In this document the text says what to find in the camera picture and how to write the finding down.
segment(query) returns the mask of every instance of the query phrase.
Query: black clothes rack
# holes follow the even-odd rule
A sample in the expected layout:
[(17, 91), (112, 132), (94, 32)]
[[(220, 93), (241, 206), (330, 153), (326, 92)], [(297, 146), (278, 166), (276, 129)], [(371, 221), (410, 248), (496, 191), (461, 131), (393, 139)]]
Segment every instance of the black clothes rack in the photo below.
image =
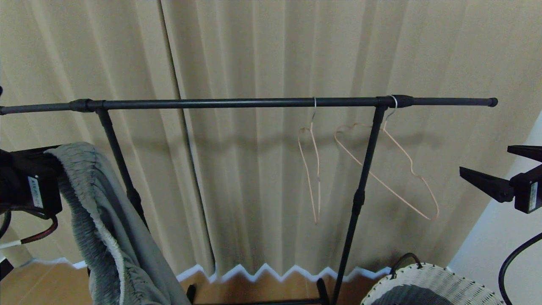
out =
[[(28, 113), (28, 112), (48, 112), (48, 111), (78, 111), (78, 112), (95, 112), (100, 117), (102, 126), (104, 127), (107, 139), (113, 151), (113, 155), (120, 170), (120, 174), (126, 186), (126, 193), (130, 202), (145, 222), (143, 209), (141, 207), (141, 198), (134, 188), (132, 179), (126, 167), (126, 162), (122, 156), (119, 142), (113, 130), (113, 124), (109, 116), (109, 110), (117, 109), (194, 109), (194, 108), (243, 108), (243, 107), (375, 107), (373, 115), (373, 125), (369, 136), (369, 143), (363, 162), (362, 174), (359, 179), (359, 186), (354, 193), (352, 204), (352, 215), (346, 240), (344, 242), (343, 255), (341, 256), (339, 271), (337, 274), (337, 282), (333, 289), (331, 300), (326, 291), (324, 281), (319, 279), (316, 282), (319, 297), (302, 299), (302, 300), (287, 300), (287, 301), (269, 301), (244, 303), (244, 305), (303, 305), (303, 304), (322, 304), (336, 305), (339, 297), (343, 276), (346, 269), (346, 262), (350, 254), (352, 239), (356, 230), (356, 223), (365, 201), (365, 185), (371, 161), (375, 153), (375, 147), (380, 131), (380, 125), (384, 118), (384, 112), (389, 107), (403, 108), (413, 105), (456, 105), (456, 106), (489, 106), (497, 105), (496, 98), (413, 98), (410, 96), (394, 95), (387, 97), (371, 97), (371, 98), (273, 98), (273, 99), (185, 99), (185, 100), (90, 100), (78, 99), (69, 103), (61, 104), (41, 104), (41, 105), (23, 105), (23, 106), (0, 106), (0, 115), (11, 113)], [(191, 303), (194, 301), (196, 287), (191, 285), (187, 291), (187, 297)]]

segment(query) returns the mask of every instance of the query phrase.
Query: gray jacket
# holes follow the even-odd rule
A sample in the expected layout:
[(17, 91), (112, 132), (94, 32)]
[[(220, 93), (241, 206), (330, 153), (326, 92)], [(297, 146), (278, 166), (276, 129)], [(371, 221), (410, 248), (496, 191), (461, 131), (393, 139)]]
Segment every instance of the gray jacket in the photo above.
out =
[(190, 304), (107, 158), (88, 143), (47, 153), (60, 160), (66, 173), (59, 185), (91, 270), (94, 304)]

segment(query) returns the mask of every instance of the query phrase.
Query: laundry basket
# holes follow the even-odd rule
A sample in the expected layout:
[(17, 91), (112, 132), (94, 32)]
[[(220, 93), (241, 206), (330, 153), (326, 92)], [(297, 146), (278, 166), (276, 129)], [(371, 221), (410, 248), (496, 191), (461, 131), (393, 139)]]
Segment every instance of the laundry basket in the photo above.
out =
[[(398, 269), (407, 258), (416, 263)], [(390, 275), (373, 286), (361, 305), (502, 305), (494, 292), (474, 281), (433, 264), (421, 263), (407, 253)]]

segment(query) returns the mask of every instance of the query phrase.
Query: curtain fold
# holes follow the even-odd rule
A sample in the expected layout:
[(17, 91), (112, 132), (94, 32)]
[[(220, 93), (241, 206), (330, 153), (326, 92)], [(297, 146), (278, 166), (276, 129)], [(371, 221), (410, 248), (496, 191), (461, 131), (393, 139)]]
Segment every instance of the curtain fold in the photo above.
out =
[[(458, 166), (503, 175), (542, 109), (542, 3), (537, 1), (0, 1), (2, 105), (77, 98), (497, 97), (487, 107), (399, 109), (388, 130), (441, 206), (427, 221), (369, 178), (347, 273), (405, 252), (447, 265), (488, 198)], [(373, 109), (317, 108), (321, 213), (314, 224), (314, 109), (111, 111), (151, 233), (175, 273), (219, 275), (263, 263), (284, 274), (337, 270), (361, 167), (335, 143)], [(112, 160), (98, 118), (2, 118), (2, 149), (87, 141)], [(339, 134), (363, 158), (369, 130)], [(433, 201), (394, 144), (379, 139), (372, 172), (427, 215)], [(19, 236), (47, 223), (14, 215)], [(80, 260), (69, 211), (34, 257)]]

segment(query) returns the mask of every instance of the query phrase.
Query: floor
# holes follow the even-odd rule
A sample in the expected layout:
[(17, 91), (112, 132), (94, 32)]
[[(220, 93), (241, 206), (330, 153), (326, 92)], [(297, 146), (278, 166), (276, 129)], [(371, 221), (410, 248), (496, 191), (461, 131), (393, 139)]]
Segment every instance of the floor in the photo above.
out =
[[(328, 293), (333, 290), (334, 279), (324, 278)], [(356, 277), (343, 284), (340, 304), (359, 305), (375, 284), (375, 280)], [(318, 297), (316, 284), (299, 273), (293, 273), (278, 282), (269, 273), (262, 274), (255, 283), (238, 275), (225, 283), (209, 283), (202, 273), (196, 273), (181, 285), (197, 287), (195, 304), (240, 303), (249, 301), (287, 300)], [(32, 263), (16, 268), (0, 282), (2, 305), (91, 305), (86, 269), (74, 269), (68, 264), (43, 265)]]

